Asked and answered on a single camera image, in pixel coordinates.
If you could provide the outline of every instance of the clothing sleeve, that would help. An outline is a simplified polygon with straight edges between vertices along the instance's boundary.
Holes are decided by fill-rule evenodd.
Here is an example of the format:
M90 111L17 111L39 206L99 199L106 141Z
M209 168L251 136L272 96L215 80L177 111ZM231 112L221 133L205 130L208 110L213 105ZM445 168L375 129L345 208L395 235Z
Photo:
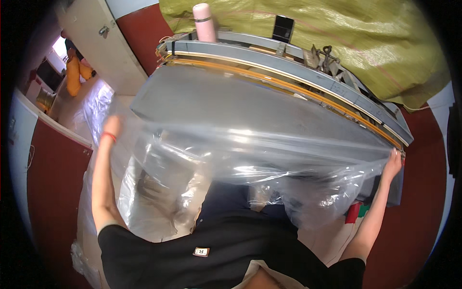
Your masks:
M361 289L366 264L359 258L349 258L337 262L328 268L335 283L334 288Z
M146 241L120 225L104 227L98 235L101 260L111 289L136 288L155 243Z

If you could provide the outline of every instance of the floor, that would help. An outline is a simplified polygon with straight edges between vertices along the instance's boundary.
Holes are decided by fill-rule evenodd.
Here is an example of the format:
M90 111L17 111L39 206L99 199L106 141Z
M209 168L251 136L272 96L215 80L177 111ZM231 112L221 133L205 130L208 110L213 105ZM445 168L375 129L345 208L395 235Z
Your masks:
M90 139L88 127L82 126L82 122L76 121L74 116L78 114L82 101L91 97L92 93L94 95L92 87L97 82L98 78L94 78L85 83L76 98L63 97L61 102L65 108L59 114L61 124L84 137L90 135ZM386 209L382 230L368 258L364 288L399 288L409 284L427 260L437 236L441 233L452 192L451 180L447 179L443 138L447 122L445 112L452 93L450 90L448 86L429 100L431 109L412 114L403 111L415 141L406 149L401 205ZM125 107L132 98L114 97ZM121 179L113 175L113 181L116 192L119 192ZM203 197L203 194L196 194L197 207ZM83 244L83 254L88 265L87 275L97 278L97 283L102 288L108 288L103 277L97 237L87 229L85 216L80 211L78 241ZM317 231L300 230L299 240L330 266L338 260L361 221L362 218L358 218L355 224L344 224L344 217L341 217ZM188 234L188 228L179 226L177 229L179 232L175 237Z

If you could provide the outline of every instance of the gray metal frame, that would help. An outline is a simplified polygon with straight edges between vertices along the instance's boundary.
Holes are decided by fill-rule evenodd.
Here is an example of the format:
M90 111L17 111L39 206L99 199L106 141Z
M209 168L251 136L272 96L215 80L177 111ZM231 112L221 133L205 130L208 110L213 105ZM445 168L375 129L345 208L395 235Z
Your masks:
M192 32L191 36L189 34L185 34L181 37L176 37L175 40L167 39L165 44L168 53L230 60L276 72L329 93L345 103L357 108L379 124L382 124L406 146L409 146L409 144L414 140L405 123L401 124L387 111L380 108L365 95L343 82L334 80L332 76L328 74L324 74L314 69L309 69L296 61L277 55L270 55L233 44L201 42L195 40L197 39L196 37L196 33ZM234 42L259 45L274 50L278 50L282 43L265 37L223 31L218 33L218 38ZM175 42L175 51L172 51L173 42ZM292 56L303 58L303 51L297 46L287 44L285 52Z

